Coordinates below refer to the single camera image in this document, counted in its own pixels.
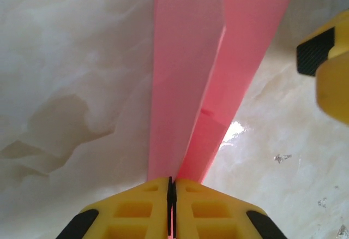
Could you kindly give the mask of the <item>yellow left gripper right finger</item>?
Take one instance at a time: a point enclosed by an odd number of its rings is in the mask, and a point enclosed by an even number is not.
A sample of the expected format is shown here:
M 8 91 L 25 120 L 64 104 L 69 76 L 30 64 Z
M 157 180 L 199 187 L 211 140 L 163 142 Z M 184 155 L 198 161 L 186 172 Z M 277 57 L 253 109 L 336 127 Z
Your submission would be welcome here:
M 261 208 L 194 181 L 175 181 L 174 238 L 286 238 Z

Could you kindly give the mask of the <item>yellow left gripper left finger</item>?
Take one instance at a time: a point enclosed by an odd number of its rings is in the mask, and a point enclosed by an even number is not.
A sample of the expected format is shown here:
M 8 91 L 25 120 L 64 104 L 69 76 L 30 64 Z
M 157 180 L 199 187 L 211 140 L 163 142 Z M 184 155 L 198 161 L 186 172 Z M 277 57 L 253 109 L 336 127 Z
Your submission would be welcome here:
M 172 178 L 157 178 L 83 208 L 57 238 L 168 238 Z

